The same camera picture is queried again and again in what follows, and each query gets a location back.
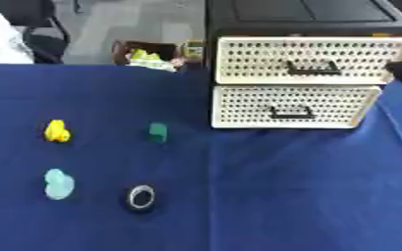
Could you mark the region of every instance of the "black ring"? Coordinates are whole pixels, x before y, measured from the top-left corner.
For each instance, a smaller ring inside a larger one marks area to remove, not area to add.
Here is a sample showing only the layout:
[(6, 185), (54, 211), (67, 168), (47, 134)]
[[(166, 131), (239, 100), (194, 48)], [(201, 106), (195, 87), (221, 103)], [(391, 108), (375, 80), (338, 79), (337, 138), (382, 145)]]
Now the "black ring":
[(154, 206), (155, 191), (147, 184), (137, 185), (127, 191), (124, 200), (132, 211), (148, 212)]

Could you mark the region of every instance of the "black top of drawer unit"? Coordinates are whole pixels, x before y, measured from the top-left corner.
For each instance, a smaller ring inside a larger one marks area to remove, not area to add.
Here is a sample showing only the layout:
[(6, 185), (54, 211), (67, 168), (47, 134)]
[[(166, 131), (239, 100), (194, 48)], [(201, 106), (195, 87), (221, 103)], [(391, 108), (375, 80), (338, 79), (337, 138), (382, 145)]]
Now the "black top of drawer unit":
[(219, 36), (402, 36), (387, 0), (207, 0), (209, 38)]

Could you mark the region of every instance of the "light blue toy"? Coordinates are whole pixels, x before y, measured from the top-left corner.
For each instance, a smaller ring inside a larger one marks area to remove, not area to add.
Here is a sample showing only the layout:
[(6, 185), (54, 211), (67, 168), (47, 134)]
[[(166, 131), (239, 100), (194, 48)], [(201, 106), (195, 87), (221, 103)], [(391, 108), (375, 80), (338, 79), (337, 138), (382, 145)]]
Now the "light blue toy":
[(62, 200), (69, 197), (75, 189), (75, 180), (59, 169), (49, 170), (45, 176), (47, 185), (45, 194), (52, 200)]

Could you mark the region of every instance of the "white cloth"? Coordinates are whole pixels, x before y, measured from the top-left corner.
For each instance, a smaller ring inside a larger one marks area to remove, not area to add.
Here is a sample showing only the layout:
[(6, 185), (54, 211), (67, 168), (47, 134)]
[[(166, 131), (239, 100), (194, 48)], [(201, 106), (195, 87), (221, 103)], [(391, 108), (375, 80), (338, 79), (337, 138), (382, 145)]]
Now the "white cloth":
[(0, 64), (32, 64), (31, 50), (22, 35), (0, 14)]

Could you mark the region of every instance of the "perforated drawer front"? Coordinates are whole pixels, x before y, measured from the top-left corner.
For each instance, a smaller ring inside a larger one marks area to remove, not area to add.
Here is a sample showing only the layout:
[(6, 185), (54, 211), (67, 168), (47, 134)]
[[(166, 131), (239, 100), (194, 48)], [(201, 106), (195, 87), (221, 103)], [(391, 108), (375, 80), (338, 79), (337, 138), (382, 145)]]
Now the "perforated drawer front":
[(222, 37), (219, 84), (386, 84), (398, 37)]
[(217, 86), (212, 126), (218, 128), (352, 128), (365, 117), (377, 86)]

